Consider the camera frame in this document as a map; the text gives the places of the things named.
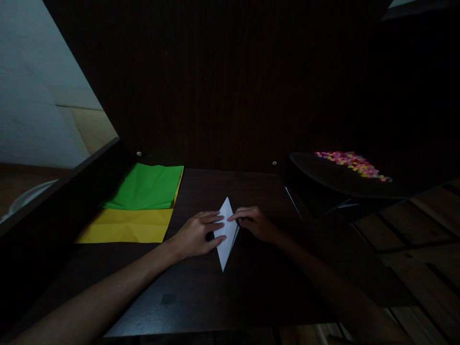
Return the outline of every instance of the yellow origami paper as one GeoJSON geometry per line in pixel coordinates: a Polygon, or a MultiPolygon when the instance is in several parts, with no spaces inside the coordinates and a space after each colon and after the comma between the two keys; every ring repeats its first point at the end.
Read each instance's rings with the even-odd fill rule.
{"type": "Polygon", "coordinates": [[[75,243],[163,242],[181,180],[182,175],[171,208],[141,211],[104,209],[81,232],[75,243]]]}

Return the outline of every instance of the green paper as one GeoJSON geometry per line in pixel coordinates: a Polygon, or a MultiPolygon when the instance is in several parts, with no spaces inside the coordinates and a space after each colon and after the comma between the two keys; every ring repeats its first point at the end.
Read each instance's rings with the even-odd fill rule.
{"type": "Polygon", "coordinates": [[[136,163],[103,208],[138,211],[171,207],[182,168],[136,163]]]}

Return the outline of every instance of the folded white paper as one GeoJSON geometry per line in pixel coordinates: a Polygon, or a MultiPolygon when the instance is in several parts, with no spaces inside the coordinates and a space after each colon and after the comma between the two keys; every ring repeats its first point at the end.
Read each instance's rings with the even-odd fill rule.
{"type": "Polygon", "coordinates": [[[219,215],[224,216],[224,219],[219,223],[224,223],[225,225],[223,228],[214,231],[214,237],[222,235],[227,236],[227,239],[217,246],[217,253],[219,254],[220,266],[223,272],[240,227],[235,220],[231,222],[227,221],[227,219],[233,215],[229,198],[225,199],[224,204],[220,208],[219,215]]]}

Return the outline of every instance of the desk surface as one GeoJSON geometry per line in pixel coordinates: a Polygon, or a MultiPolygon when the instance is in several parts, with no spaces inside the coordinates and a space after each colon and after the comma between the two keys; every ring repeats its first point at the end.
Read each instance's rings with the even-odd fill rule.
{"type": "MultiPolygon", "coordinates": [[[[299,241],[305,241],[307,246],[316,243],[313,250],[319,251],[380,305],[412,303],[403,286],[354,230],[303,223],[277,175],[185,169],[166,239],[197,212],[219,209],[227,196],[234,209],[258,205],[275,224],[299,241]]],[[[60,276],[8,338],[157,245],[75,245],[60,276]]],[[[319,293],[277,248],[242,230],[224,273],[215,250],[180,262],[160,275],[106,336],[308,324],[333,319],[319,293]]]]}

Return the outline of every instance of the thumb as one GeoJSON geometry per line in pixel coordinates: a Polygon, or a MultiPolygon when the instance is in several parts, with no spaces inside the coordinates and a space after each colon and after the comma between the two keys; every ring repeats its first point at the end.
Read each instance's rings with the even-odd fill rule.
{"type": "Polygon", "coordinates": [[[242,228],[246,228],[250,232],[253,232],[255,230],[255,227],[257,226],[256,223],[254,223],[253,221],[250,221],[249,219],[240,219],[238,223],[240,224],[242,228]]]}
{"type": "Polygon", "coordinates": [[[207,252],[210,252],[211,250],[213,250],[214,248],[216,248],[217,246],[219,246],[219,244],[221,244],[222,242],[224,242],[225,240],[227,239],[227,236],[225,235],[222,235],[222,236],[219,236],[213,240],[210,240],[209,242],[206,243],[206,250],[207,252]]]}

